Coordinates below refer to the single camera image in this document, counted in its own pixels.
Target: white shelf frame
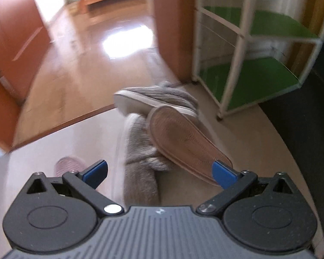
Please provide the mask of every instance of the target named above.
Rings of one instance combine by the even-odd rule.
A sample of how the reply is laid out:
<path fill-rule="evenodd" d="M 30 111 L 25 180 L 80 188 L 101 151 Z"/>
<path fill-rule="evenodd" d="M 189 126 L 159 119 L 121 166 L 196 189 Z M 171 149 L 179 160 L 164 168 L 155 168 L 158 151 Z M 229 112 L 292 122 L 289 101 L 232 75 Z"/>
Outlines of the white shelf frame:
<path fill-rule="evenodd" d="M 240 27 L 230 23 L 224 18 L 210 12 L 202 7 L 202 0 L 196 0 L 196 10 L 195 10 L 195 27 L 194 27 L 194 56 L 193 56 L 193 67 L 192 67 L 192 80 L 199 81 L 205 88 L 205 90 L 209 93 L 209 95 L 213 98 L 215 103 L 219 107 L 218 117 L 223 118 L 226 115 L 232 114 L 234 112 L 243 110 L 245 108 L 251 107 L 258 103 L 264 102 L 266 100 L 270 100 L 272 98 L 278 97 L 285 93 L 291 92 L 300 88 L 303 82 L 306 80 L 308 74 L 310 73 L 313 64 L 319 54 L 319 51 L 324 42 L 324 21 L 322 24 L 322 28 L 320 30 L 320 34 L 318 38 L 302 38 L 302 37 L 283 37 L 283 36 L 271 36 L 271 35 L 250 35 L 251 25 L 254 18 L 255 11 L 255 2 L 256 0 L 244 0 L 242 11 L 241 11 L 241 19 L 240 19 Z M 201 50 L 201 18 L 202 14 L 209 16 L 210 18 L 216 20 L 227 28 L 231 29 L 235 33 L 237 33 L 237 42 L 235 52 L 232 58 L 232 62 L 230 65 L 230 71 L 227 77 L 227 81 L 225 84 L 225 89 L 223 91 L 221 102 L 215 98 L 209 88 L 206 86 L 205 82 L 199 77 L 200 71 L 200 50 Z M 293 86 L 290 86 L 280 92 L 277 92 L 271 96 L 261 98 L 259 100 L 253 101 L 249 104 L 245 104 L 238 108 L 232 109 L 228 111 L 228 105 L 232 98 L 232 94 L 235 90 L 237 81 L 240 76 L 242 63 L 244 61 L 245 52 L 247 44 L 255 41 L 268 41 L 268 40 L 282 40 L 282 41 L 294 41 L 294 42 L 303 42 L 303 43 L 314 43 L 315 46 L 312 50 L 311 56 L 308 59 L 308 62 L 299 77 L 299 83 Z"/>

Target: wooden bed leg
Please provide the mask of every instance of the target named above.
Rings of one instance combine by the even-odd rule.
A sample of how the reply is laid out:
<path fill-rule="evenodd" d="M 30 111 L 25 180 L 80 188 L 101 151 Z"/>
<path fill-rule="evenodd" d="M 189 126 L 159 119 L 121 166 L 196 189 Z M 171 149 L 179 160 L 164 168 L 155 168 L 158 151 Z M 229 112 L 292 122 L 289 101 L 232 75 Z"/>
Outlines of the wooden bed leg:
<path fill-rule="evenodd" d="M 85 0 L 80 0 L 78 2 L 78 10 L 79 10 L 79 13 L 81 13 L 81 14 L 85 14 L 85 13 L 89 12 L 88 5 L 85 3 Z"/>

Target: shelf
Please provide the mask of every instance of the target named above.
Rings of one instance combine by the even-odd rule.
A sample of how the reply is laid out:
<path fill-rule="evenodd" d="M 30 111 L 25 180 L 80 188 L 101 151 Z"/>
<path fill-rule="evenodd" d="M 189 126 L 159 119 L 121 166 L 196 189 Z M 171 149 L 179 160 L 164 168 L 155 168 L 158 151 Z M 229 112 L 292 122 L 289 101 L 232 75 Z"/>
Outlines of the shelf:
<path fill-rule="evenodd" d="M 230 63 L 200 71 L 200 78 L 218 102 L 221 102 L 229 69 Z M 272 57 L 245 60 L 228 111 L 288 92 L 298 83 L 298 79 Z"/>
<path fill-rule="evenodd" d="M 235 26 L 240 26 L 241 8 L 235 7 L 210 7 L 205 10 L 218 15 Z M 268 12 L 255 11 L 251 28 L 251 35 L 276 36 L 285 38 L 306 38 L 308 41 L 318 41 L 318 36 L 311 33 L 305 26 L 290 16 Z"/>

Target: silver screw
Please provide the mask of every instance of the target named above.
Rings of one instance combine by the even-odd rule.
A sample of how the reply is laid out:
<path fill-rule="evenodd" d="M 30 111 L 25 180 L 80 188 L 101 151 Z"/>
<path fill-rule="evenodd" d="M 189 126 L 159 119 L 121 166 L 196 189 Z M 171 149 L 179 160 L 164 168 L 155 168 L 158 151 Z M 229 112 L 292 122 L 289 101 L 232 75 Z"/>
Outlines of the silver screw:
<path fill-rule="evenodd" d="M 203 203 L 199 206 L 199 210 L 204 213 L 211 213 L 216 210 L 216 206 L 214 206 L 213 204 Z"/>
<path fill-rule="evenodd" d="M 104 211 L 110 214 L 115 214 L 120 212 L 122 207 L 118 204 L 109 204 L 104 207 Z"/>

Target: black mat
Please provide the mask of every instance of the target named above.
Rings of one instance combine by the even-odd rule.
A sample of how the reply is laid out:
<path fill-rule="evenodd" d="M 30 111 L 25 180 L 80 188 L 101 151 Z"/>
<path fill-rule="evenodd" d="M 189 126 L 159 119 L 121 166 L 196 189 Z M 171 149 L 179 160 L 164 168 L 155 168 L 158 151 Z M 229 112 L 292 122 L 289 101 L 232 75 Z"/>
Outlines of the black mat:
<path fill-rule="evenodd" d="M 324 80 L 260 104 L 293 155 L 311 191 L 324 231 Z"/>

